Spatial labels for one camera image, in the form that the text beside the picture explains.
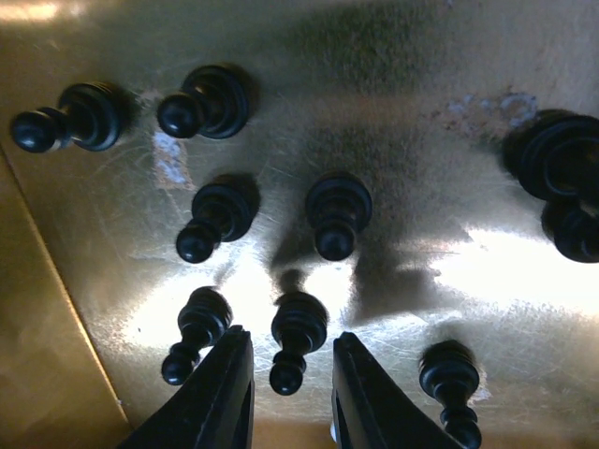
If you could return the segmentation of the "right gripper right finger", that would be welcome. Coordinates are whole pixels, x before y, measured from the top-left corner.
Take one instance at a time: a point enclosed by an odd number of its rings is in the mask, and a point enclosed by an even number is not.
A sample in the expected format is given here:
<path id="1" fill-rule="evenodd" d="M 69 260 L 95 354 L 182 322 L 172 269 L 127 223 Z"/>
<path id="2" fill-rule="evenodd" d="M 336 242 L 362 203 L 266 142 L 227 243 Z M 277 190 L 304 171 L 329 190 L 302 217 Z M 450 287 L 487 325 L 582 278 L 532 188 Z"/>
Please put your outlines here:
<path id="1" fill-rule="evenodd" d="M 333 342 L 332 411 L 339 448 L 458 448 L 351 332 Z"/>

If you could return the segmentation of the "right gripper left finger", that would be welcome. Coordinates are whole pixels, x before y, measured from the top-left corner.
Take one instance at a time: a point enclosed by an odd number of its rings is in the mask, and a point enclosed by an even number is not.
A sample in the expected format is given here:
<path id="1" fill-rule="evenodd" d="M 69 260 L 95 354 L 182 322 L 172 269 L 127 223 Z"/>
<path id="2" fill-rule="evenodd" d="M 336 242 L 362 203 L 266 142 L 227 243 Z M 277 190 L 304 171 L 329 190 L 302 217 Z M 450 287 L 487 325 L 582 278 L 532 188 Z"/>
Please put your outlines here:
<path id="1" fill-rule="evenodd" d="M 251 333 L 232 326 L 177 393 L 118 446 L 250 448 L 254 399 Z"/>

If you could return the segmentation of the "gold tin lid tray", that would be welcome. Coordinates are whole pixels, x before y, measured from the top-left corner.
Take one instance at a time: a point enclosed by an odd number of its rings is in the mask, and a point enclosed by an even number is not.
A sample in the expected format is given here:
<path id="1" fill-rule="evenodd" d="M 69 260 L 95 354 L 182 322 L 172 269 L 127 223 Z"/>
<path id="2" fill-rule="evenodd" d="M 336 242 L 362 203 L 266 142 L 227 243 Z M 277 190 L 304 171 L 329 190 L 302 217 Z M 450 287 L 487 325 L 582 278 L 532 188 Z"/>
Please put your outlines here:
<path id="1" fill-rule="evenodd" d="M 231 138 L 165 134 L 162 99 L 237 65 L 256 108 Z M 536 113 L 598 112 L 594 1 L 5 1 L 1 123 L 104 80 L 136 113 L 124 140 L 46 154 L 1 135 L 1 444 L 111 448 L 172 395 L 176 317 L 215 287 L 254 343 L 256 448 L 330 448 L 332 346 L 300 391 L 269 384 L 276 299 L 297 288 L 352 331 L 430 418 L 424 350 L 476 358 L 487 448 L 598 444 L 598 267 L 562 257 L 502 143 Z M 324 175 L 373 200 L 342 261 L 305 198 Z M 175 242 L 197 191 L 249 173 L 249 231 L 200 264 Z"/>

